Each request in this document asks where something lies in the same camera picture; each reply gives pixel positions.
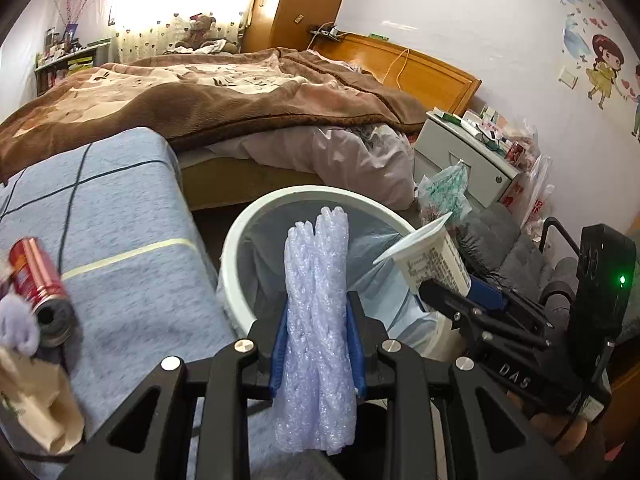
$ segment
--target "white wall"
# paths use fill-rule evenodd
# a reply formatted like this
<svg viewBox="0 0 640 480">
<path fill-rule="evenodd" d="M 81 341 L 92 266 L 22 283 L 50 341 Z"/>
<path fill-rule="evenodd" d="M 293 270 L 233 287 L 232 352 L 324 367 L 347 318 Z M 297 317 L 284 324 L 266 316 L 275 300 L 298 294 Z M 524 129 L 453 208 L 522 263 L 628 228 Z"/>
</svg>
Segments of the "white wall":
<svg viewBox="0 0 640 480">
<path fill-rule="evenodd" d="M 20 106 L 36 97 L 33 75 L 35 58 L 44 48 L 44 35 L 55 26 L 62 33 L 63 25 L 54 5 L 63 12 L 65 0 L 31 0 L 24 9 L 0 50 L 0 121 L 4 121 Z M 109 37 L 108 16 L 111 0 L 91 0 L 78 23 L 78 39 L 86 45 Z"/>
<path fill-rule="evenodd" d="M 614 90 L 600 110 L 599 95 L 587 98 L 592 87 L 585 67 L 593 67 L 594 56 L 583 62 L 563 52 L 564 24 L 574 12 L 575 30 L 589 46 L 597 33 L 616 41 L 626 58 L 618 83 L 632 82 L 640 93 L 633 76 L 638 57 L 597 1 L 343 0 L 337 27 L 381 34 L 462 68 L 482 80 L 479 98 L 507 118 L 531 120 L 543 152 L 554 160 L 553 214 L 579 240 L 583 226 L 598 222 L 624 232 L 640 209 L 640 142 L 630 134 L 636 104 Z M 583 31 L 582 17 L 591 16 L 607 27 L 590 22 Z M 574 90 L 558 82 L 563 66 L 578 76 Z M 570 253 L 556 246 L 559 254 Z"/>
<path fill-rule="evenodd" d="M 33 69 L 36 54 L 44 47 L 45 31 L 55 20 L 52 1 L 31 0 L 2 44 L 0 121 L 36 97 Z"/>
</svg>

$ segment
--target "curtain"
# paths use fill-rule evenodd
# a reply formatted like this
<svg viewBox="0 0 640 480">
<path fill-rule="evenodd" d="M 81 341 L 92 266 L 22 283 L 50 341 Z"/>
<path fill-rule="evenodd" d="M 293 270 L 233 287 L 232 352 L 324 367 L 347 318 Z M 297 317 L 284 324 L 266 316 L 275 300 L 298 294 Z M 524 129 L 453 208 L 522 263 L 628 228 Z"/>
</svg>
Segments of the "curtain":
<svg viewBox="0 0 640 480">
<path fill-rule="evenodd" d="M 248 25 L 253 0 L 114 0 L 114 41 L 120 62 L 159 56 L 182 40 L 190 17 L 208 14 L 217 38 L 238 44 Z"/>
</svg>

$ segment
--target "blue gripper pad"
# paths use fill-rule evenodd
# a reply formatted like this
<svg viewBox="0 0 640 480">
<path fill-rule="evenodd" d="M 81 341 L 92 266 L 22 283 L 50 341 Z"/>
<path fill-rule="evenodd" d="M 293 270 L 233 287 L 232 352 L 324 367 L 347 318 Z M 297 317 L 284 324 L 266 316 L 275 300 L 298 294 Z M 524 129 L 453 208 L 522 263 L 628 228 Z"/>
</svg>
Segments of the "blue gripper pad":
<svg viewBox="0 0 640 480">
<path fill-rule="evenodd" d="M 280 317 L 280 323 L 278 325 L 278 333 L 276 335 L 276 341 L 273 345 L 273 352 L 271 354 L 271 377 L 269 379 L 269 389 L 271 391 L 271 398 L 273 399 L 282 384 L 282 374 L 284 372 L 284 359 L 287 350 L 287 339 L 289 338 L 289 334 L 287 333 L 288 307 L 289 305 L 286 303 L 282 309 L 282 316 Z M 367 394 L 367 380 L 365 375 L 364 352 L 362 351 L 360 334 L 358 332 L 355 316 L 353 315 L 353 309 L 351 308 L 351 302 L 348 298 L 346 315 L 347 347 L 349 349 L 353 384 L 358 391 L 358 395 L 365 398 Z"/>
<path fill-rule="evenodd" d="M 271 377 L 269 378 L 269 389 L 271 398 L 275 399 L 278 388 L 282 384 L 282 373 L 284 372 L 284 356 L 287 352 L 287 311 L 289 309 L 289 301 L 286 301 L 282 309 L 282 316 L 278 325 L 278 333 L 276 341 L 273 344 L 273 352 L 271 353 Z"/>
<path fill-rule="evenodd" d="M 367 378 L 365 375 L 364 352 L 356 317 L 353 314 L 351 301 L 347 296 L 347 347 L 349 349 L 349 361 L 351 362 L 351 375 L 353 384 L 358 391 L 358 396 L 365 399 L 367 395 Z"/>
<path fill-rule="evenodd" d="M 480 306 L 484 306 L 487 310 L 504 310 L 506 302 L 499 290 L 496 290 L 491 285 L 479 280 L 475 276 L 471 278 L 471 289 L 466 295 L 468 300 L 474 301 Z"/>
</svg>

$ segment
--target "plastic bag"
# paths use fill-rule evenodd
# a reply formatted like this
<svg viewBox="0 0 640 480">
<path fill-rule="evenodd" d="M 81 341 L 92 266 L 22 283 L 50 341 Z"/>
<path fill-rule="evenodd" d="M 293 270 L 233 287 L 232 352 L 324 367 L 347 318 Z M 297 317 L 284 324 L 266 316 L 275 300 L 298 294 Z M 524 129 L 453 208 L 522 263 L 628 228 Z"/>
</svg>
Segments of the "plastic bag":
<svg viewBox="0 0 640 480">
<path fill-rule="evenodd" d="M 554 192 L 555 188 L 556 186 L 553 184 L 547 184 L 545 186 L 545 190 L 535 201 L 533 208 L 531 209 L 531 213 L 529 214 L 529 218 L 527 218 L 527 222 L 524 225 L 524 232 L 529 235 L 531 241 L 536 245 L 540 244 L 540 240 L 542 239 L 542 228 L 545 224 L 545 219 L 542 218 L 542 209 L 548 198 Z"/>
<path fill-rule="evenodd" d="M 524 146 L 534 158 L 540 156 L 540 148 L 538 147 L 538 129 L 530 121 L 526 119 L 516 119 L 513 123 L 507 124 L 504 129 L 504 136 Z"/>
<path fill-rule="evenodd" d="M 554 186 L 546 185 L 551 157 L 540 155 L 529 173 L 522 173 L 500 199 L 522 229 L 529 217 L 540 211 Z"/>
<path fill-rule="evenodd" d="M 465 197 L 468 169 L 464 162 L 445 168 L 433 177 L 424 176 L 418 184 L 418 202 L 422 225 L 451 213 L 450 221 L 462 220 L 471 211 Z"/>
</svg>

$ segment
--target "paper bag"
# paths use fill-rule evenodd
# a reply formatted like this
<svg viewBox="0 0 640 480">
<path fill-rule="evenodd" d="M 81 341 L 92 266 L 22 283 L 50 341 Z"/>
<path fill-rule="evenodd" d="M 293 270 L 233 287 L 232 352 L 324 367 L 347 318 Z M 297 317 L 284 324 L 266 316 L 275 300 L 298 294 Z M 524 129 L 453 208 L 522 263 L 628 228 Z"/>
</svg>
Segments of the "paper bag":
<svg viewBox="0 0 640 480">
<path fill-rule="evenodd" d="M 67 452 L 80 442 L 84 418 L 59 365 L 0 348 L 0 397 L 49 454 Z"/>
</svg>

